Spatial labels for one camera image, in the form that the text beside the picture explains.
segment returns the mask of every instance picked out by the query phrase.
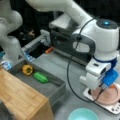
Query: wooden board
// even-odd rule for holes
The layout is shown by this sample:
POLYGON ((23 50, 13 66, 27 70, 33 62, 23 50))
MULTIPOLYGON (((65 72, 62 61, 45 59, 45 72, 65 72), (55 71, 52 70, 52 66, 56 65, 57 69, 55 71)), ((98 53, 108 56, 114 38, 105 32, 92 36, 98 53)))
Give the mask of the wooden board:
POLYGON ((0 70, 0 99, 17 120, 53 120, 48 98, 4 69, 0 70))

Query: toy vegetable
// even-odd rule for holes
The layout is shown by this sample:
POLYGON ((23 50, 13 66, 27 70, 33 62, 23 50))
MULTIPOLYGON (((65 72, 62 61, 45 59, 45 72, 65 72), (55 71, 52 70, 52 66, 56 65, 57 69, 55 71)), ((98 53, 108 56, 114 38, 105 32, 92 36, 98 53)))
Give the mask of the toy vegetable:
POLYGON ((25 75, 31 75, 33 73, 33 67, 31 65, 24 65, 22 71, 25 75))

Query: orange object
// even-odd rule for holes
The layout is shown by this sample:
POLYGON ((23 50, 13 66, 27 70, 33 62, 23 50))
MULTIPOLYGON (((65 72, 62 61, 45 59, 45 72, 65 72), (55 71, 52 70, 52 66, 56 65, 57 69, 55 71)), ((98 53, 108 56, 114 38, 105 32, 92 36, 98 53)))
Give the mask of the orange object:
POLYGON ((51 53, 53 50, 54 50, 54 48, 53 48, 53 47, 50 47, 49 49, 47 49, 47 50, 45 51, 45 53, 46 53, 46 54, 49 54, 49 53, 51 53))
POLYGON ((110 88, 115 88, 115 85, 114 85, 114 84, 113 84, 113 85, 111 85, 111 86, 110 86, 110 88))
POLYGON ((25 75, 31 75, 33 72, 33 67, 31 65, 24 65, 22 71, 25 75))

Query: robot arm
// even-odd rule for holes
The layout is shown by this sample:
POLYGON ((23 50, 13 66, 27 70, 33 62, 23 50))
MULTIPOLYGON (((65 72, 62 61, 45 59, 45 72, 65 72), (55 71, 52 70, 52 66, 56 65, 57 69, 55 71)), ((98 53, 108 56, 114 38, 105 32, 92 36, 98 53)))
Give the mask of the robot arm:
POLYGON ((80 6, 73 0, 26 0, 34 9, 47 11, 61 11, 68 14, 78 25, 83 26, 92 19, 80 6))
MULTIPOLYGON (((34 9, 38 11, 62 11, 68 14, 80 27, 92 19, 73 0, 26 0, 34 9)), ((77 39, 80 29, 73 33, 77 39)), ((81 76, 80 80, 90 89, 96 89, 101 83, 109 87, 117 78, 117 73, 113 70, 116 64, 117 47, 119 41, 119 29, 117 24, 110 20, 93 20, 87 24, 81 33, 82 38, 87 38, 95 44, 92 51, 94 57, 86 66, 86 76, 81 76), (113 74, 111 81, 106 79, 110 71, 113 74)), ((83 44, 80 42, 77 51, 81 52, 83 44)))

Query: black cable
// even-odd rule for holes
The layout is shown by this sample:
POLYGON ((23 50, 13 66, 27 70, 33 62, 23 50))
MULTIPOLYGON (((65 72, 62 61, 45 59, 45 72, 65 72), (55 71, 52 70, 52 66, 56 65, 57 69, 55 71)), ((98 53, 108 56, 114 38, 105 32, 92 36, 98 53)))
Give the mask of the black cable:
POLYGON ((97 101, 98 98, 99 98, 99 96, 101 95, 101 93, 102 93, 103 91, 101 91, 101 92, 99 93, 98 97, 97 97, 94 101, 90 101, 90 100, 88 101, 88 100, 85 100, 85 99, 83 99, 82 97, 80 97, 80 96, 73 90, 73 88, 72 88, 72 86, 71 86, 70 79, 69 79, 69 67, 70 67, 70 63, 71 63, 71 61, 72 61, 72 58, 73 58, 73 56, 74 56, 75 53, 76 53, 76 49, 77 49, 77 47, 78 47, 78 45, 79 45, 79 42, 80 42, 80 40, 82 39, 81 33, 82 33, 83 29, 86 27, 86 25, 87 25, 89 22, 91 22, 92 20, 94 20, 94 18, 91 19, 91 20, 89 20, 87 23, 85 23, 85 24, 83 25, 83 27, 81 28, 81 30, 80 30, 80 32, 79 32, 79 34, 78 34, 78 36, 77 36, 77 45, 76 45, 76 47, 75 47, 75 51, 74 51, 73 54, 71 55, 71 57, 70 57, 70 59, 69 59, 69 62, 68 62, 68 66, 67 66, 67 81, 68 81, 68 85, 69 85, 71 91, 73 92, 73 94, 74 94, 77 98, 79 98, 80 100, 82 100, 82 101, 84 101, 84 102, 89 102, 89 103, 90 103, 90 102, 95 102, 95 101, 97 101))

